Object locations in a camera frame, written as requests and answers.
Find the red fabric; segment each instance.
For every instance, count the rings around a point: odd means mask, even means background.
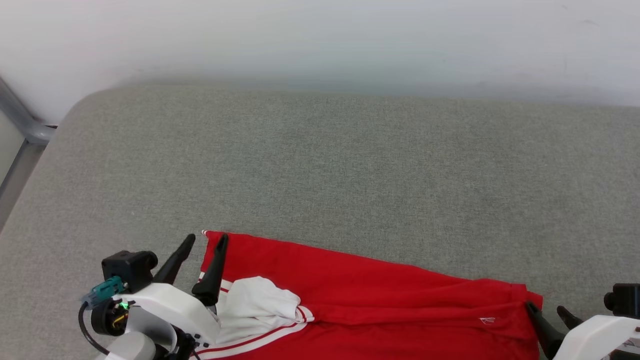
[[[202,271],[222,233],[209,239]],[[234,359],[538,359],[521,284],[465,280],[295,243],[229,234],[224,280],[262,276],[314,321]]]

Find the gray padded table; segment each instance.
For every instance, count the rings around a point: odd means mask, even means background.
[[[250,233],[523,282],[579,316],[640,281],[640,108],[148,86],[68,114],[0,236],[2,359],[92,359],[100,260]],[[182,267],[188,290],[205,240]]]

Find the gray metal frame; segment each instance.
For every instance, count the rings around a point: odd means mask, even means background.
[[[15,124],[29,143],[46,145],[54,129],[37,122],[0,78],[0,110]]]

